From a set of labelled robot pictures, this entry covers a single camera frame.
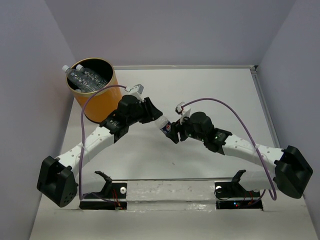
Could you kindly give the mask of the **small Pepsi bottle black cap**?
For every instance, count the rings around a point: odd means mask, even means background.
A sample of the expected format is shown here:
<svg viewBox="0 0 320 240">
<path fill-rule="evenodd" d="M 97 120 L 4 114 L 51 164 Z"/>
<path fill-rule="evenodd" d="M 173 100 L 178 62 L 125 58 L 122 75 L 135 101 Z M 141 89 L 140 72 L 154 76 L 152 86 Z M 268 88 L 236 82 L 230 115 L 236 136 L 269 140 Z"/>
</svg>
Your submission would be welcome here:
<svg viewBox="0 0 320 240">
<path fill-rule="evenodd" d="M 160 116 L 156 121 L 155 121 L 156 127 L 163 133 L 163 134 L 168 134 L 171 132 L 172 127 L 171 127 L 171 122 L 168 120 L 168 118 L 164 115 Z"/>
</svg>

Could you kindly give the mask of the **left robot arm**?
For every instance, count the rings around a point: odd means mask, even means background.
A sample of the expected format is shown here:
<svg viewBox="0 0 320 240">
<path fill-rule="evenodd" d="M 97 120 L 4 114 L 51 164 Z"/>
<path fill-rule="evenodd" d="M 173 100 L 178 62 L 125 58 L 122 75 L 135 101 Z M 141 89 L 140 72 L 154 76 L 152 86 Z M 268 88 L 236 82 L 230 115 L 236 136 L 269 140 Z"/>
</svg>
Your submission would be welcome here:
<svg viewBox="0 0 320 240">
<path fill-rule="evenodd" d="M 42 161 L 36 188 L 58 207 L 67 206 L 81 189 L 76 176 L 84 165 L 127 134 L 130 126 L 156 121 L 162 115 L 149 97 L 139 100 L 133 95 L 123 96 L 117 108 L 88 137 L 64 154 Z"/>
</svg>

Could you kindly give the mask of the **clear ribbed plastic bottle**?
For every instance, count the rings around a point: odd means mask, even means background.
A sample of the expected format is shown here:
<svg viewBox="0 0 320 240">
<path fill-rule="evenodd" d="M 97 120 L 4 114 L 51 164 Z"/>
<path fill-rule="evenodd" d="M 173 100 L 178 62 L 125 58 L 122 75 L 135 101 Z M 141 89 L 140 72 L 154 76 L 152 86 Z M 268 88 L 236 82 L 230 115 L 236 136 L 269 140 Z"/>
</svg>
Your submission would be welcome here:
<svg viewBox="0 0 320 240">
<path fill-rule="evenodd" d="M 85 86 L 83 83 L 83 74 L 76 69 L 70 68 L 67 65 L 62 67 L 62 71 L 65 73 L 69 81 L 76 86 L 77 91 L 84 92 Z"/>
</svg>

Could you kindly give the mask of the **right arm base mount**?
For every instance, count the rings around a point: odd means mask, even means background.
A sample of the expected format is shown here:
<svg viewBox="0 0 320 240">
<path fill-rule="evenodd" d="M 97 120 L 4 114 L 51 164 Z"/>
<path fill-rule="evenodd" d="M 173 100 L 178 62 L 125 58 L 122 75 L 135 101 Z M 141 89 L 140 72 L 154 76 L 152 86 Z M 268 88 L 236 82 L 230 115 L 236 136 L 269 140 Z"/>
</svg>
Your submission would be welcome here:
<svg viewBox="0 0 320 240">
<path fill-rule="evenodd" d="M 259 209 L 263 210 L 260 192 L 245 190 L 240 185 L 245 170 L 239 170 L 231 181 L 214 183 L 214 196 L 217 210 Z"/>
</svg>

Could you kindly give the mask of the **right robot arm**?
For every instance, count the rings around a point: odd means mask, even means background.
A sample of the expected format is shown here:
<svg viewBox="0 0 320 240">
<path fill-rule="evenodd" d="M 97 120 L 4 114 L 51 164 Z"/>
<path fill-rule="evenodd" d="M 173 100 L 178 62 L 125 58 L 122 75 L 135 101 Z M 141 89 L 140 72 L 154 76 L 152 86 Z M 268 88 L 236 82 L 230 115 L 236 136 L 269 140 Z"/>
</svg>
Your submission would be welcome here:
<svg viewBox="0 0 320 240">
<path fill-rule="evenodd" d="M 244 140 L 217 128 L 204 112 L 195 112 L 162 128 L 165 136 L 175 144 L 192 138 L 203 143 L 211 152 L 236 157 L 261 166 L 260 171 L 239 170 L 230 183 L 235 196 L 247 191 L 279 190 L 288 197 L 302 197 L 313 169 L 300 150 L 289 145 L 273 148 Z"/>
</svg>

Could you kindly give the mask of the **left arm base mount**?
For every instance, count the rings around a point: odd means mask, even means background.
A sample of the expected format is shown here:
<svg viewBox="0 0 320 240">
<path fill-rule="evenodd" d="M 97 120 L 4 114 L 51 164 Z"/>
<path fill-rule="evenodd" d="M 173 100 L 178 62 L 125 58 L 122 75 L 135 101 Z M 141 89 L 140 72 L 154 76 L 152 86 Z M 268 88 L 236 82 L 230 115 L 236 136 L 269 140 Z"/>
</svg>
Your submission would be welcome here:
<svg viewBox="0 0 320 240">
<path fill-rule="evenodd" d="M 79 208 L 81 210 L 126 210 L 128 183 L 112 180 L 102 171 L 94 173 L 103 178 L 104 185 L 99 191 L 87 193 L 80 201 Z"/>
</svg>

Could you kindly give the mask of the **clear unlabelled plastic bottle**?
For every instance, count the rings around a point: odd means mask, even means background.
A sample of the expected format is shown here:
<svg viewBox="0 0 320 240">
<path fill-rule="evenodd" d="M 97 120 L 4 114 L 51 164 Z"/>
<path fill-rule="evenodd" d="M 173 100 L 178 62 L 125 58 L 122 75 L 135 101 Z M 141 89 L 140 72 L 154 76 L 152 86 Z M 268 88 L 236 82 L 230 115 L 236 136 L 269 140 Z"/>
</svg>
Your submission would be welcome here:
<svg viewBox="0 0 320 240">
<path fill-rule="evenodd" d="M 79 72 L 85 74 L 97 87 L 98 89 L 104 88 L 109 82 L 100 76 L 96 71 L 84 67 L 81 64 L 78 64 L 75 68 Z"/>
</svg>

